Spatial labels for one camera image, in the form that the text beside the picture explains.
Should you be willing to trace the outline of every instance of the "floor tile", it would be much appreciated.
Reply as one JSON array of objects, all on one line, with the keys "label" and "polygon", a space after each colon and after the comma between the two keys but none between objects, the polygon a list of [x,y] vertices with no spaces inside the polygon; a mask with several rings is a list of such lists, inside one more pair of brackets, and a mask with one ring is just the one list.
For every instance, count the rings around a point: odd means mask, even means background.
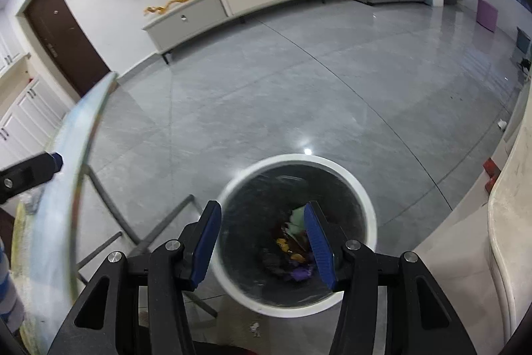
[{"label": "floor tile", "polygon": [[486,87],[419,35],[319,58],[357,92],[401,137],[435,181],[471,149],[501,103]]},{"label": "floor tile", "polygon": [[[84,259],[117,232],[123,232],[105,207],[88,178],[83,180],[78,219],[79,230],[76,235],[76,262]],[[122,251],[127,254],[133,247],[133,242],[126,234],[123,234],[103,250],[102,253],[99,253],[86,264],[80,270],[81,275],[87,280],[90,280],[108,254],[113,251]]]},{"label": "floor tile", "polygon": [[159,127],[170,123],[172,72],[163,60],[146,67],[121,86]]},{"label": "floor tile", "polygon": [[169,138],[159,131],[97,173],[141,238],[174,208],[170,167]]},{"label": "floor tile", "polygon": [[210,45],[176,53],[170,65],[172,118],[180,119],[262,77],[310,59],[310,55],[267,26],[233,24]]},{"label": "floor tile", "polygon": [[380,12],[352,0],[333,0],[298,14],[259,16],[258,20],[293,41],[312,56],[357,46],[409,29]]},{"label": "floor tile", "polygon": [[358,177],[382,221],[433,186],[382,119],[316,61],[262,79],[174,122],[174,183],[190,185],[191,191],[200,186],[221,191],[246,163],[304,148]]},{"label": "floor tile", "polygon": [[102,169],[159,129],[152,115],[146,113],[129,92],[116,88],[102,114],[92,144],[90,165],[95,171]]},{"label": "floor tile", "polygon": [[[502,109],[499,118],[508,121],[510,114],[505,109]],[[478,145],[438,183],[442,194],[453,209],[469,191],[483,170],[482,164],[491,157],[501,141],[503,132],[497,126],[497,122],[498,119],[490,126]]]},{"label": "floor tile", "polygon": [[340,304],[302,318],[270,318],[272,355],[329,353],[338,322]]},{"label": "floor tile", "polygon": [[380,226],[377,252],[399,256],[413,250],[451,213],[451,208],[435,187],[401,215]]}]

